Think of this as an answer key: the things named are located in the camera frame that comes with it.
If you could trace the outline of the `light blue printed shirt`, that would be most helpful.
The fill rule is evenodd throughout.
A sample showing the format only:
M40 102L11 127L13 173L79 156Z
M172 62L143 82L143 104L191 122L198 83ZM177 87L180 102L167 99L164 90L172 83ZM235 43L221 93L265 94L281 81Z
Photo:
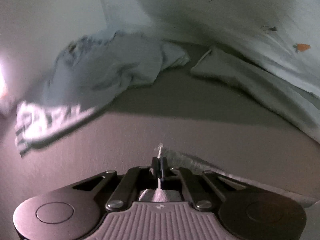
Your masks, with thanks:
M102 31L71 42L53 70L17 106L20 154L82 123L131 87L154 83L189 62L180 46L141 33Z

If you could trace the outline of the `white carrot print storage bag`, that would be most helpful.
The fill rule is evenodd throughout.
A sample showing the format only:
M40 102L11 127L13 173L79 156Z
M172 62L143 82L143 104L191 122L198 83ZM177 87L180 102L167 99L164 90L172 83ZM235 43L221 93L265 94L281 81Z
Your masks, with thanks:
M319 96L319 0L101 0L109 23L222 44Z

